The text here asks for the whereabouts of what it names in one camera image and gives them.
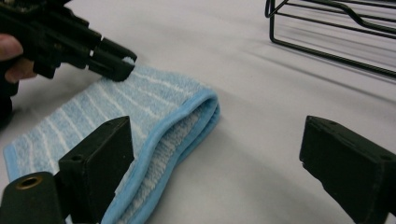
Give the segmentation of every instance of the white surface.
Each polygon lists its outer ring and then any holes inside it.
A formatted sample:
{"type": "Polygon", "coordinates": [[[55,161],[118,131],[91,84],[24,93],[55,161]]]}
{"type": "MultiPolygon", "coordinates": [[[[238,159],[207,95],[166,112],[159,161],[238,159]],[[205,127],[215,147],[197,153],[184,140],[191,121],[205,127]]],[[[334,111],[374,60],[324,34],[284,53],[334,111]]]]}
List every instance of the white surface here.
{"type": "MultiPolygon", "coordinates": [[[[263,0],[68,5],[139,64],[194,77],[219,94],[219,125],[176,168],[148,223],[352,223],[298,159],[307,115],[396,152],[395,82],[274,45],[263,0]]],[[[53,80],[23,81],[0,148],[97,78],[63,65],[53,80]]],[[[3,189],[3,158],[0,176],[3,189]]]]}

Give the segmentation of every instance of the wire rack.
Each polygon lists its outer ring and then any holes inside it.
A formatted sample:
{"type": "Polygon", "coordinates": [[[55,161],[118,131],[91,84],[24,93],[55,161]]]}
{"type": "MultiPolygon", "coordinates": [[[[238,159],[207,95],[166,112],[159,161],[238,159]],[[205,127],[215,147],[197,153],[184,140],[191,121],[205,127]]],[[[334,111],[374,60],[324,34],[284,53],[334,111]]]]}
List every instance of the wire rack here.
{"type": "Polygon", "coordinates": [[[278,45],[396,79],[395,0],[267,0],[265,17],[278,45]]]}

